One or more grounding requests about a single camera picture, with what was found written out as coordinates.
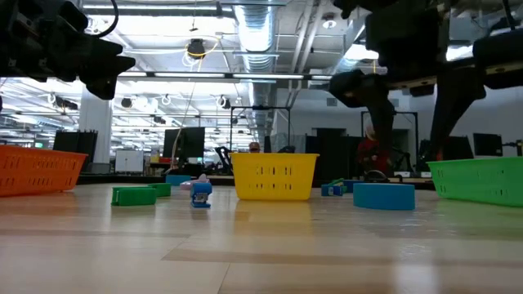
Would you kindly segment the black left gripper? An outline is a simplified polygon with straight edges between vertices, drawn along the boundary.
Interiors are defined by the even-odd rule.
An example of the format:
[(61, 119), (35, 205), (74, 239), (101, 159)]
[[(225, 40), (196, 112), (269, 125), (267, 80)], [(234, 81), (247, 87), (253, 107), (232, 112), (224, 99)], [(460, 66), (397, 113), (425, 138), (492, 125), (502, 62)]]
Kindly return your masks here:
[(123, 47), (85, 33), (87, 17), (71, 1), (25, 1), (28, 30), (24, 74), (44, 81), (66, 81), (86, 74), (86, 88), (112, 100), (118, 76), (134, 67), (134, 58), (119, 56)]

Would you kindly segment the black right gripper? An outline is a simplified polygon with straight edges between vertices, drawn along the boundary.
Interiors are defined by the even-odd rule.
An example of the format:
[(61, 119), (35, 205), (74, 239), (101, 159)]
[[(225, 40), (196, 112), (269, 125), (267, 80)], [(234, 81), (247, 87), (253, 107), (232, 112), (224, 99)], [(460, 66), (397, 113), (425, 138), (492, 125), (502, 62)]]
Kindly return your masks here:
[(329, 93), (348, 108), (365, 107), (371, 117), (378, 155), (388, 160), (395, 108), (388, 100), (393, 82), (435, 77), (436, 104), (431, 124), (428, 159), (437, 160), (446, 139), (471, 104), (485, 98), (485, 88), (522, 85), (522, 30), (509, 6), (500, 19), (509, 30), (493, 35), (489, 27), (472, 44), (472, 56), (446, 60), (450, 6), (385, 6), (366, 18), (366, 48), (378, 53), (387, 74), (365, 74), (360, 69), (336, 73)]

